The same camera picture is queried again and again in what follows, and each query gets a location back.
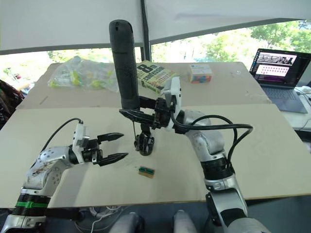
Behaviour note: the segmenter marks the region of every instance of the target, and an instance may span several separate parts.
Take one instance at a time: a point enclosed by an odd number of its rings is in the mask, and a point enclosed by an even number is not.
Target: black handle
[[[98,144],[104,141],[113,141],[117,140],[120,137],[124,136],[122,133],[106,133],[102,135],[97,135]]]
[[[114,20],[109,24],[109,33],[122,108],[139,109],[132,26],[126,20]]]
[[[127,156],[128,153],[116,153],[116,154],[111,154],[109,155],[108,157],[105,157],[103,159],[101,159],[99,162],[98,162],[98,165],[99,166],[105,166],[105,165],[108,165],[108,164],[113,164],[121,159],[123,159],[125,156]]]

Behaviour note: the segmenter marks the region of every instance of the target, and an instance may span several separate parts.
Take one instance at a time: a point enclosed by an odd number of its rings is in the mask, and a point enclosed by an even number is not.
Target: book
[[[152,90],[160,96],[163,94],[163,88],[166,81],[172,77],[179,76],[174,71],[156,65],[147,60],[138,63],[136,66],[139,85]]]

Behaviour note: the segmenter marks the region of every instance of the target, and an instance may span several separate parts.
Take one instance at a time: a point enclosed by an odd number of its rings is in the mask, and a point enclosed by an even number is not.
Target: floor
[[[172,217],[179,209],[188,212],[198,233],[204,232],[207,209],[206,204],[203,202],[135,205],[125,209],[122,214],[135,211],[144,217],[144,232],[146,233],[171,233]],[[85,220],[80,222],[79,225],[83,228],[90,229],[91,223],[95,219],[89,213],[85,213],[85,215]],[[259,220],[272,233],[310,233],[311,196],[300,196],[252,204],[249,206],[249,216]],[[108,220],[101,221],[95,225],[95,229],[105,227],[113,220],[114,216]],[[0,227],[2,227],[4,221],[5,216],[0,216]],[[97,232],[104,233],[108,231],[109,229]],[[54,232],[77,233],[78,231],[71,221],[49,218],[46,233]]]

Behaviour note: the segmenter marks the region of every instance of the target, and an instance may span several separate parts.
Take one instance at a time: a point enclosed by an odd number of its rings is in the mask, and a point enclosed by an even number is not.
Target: clear plastic bag
[[[119,91],[113,64],[84,60],[79,56],[61,64],[51,75],[48,85],[52,88],[106,88],[114,92]]]

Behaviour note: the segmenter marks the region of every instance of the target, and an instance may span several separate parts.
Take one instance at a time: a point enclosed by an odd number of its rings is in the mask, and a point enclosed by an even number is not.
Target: white tent canopy
[[[138,0],[1,0],[1,50],[110,44],[108,26],[131,22],[142,44]]]
[[[310,19],[311,0],[145,0],[151,43],[268,22]],[[128,20],[143,43],[140,0],[0,0],[0,53],[109,46],[109,22]]]

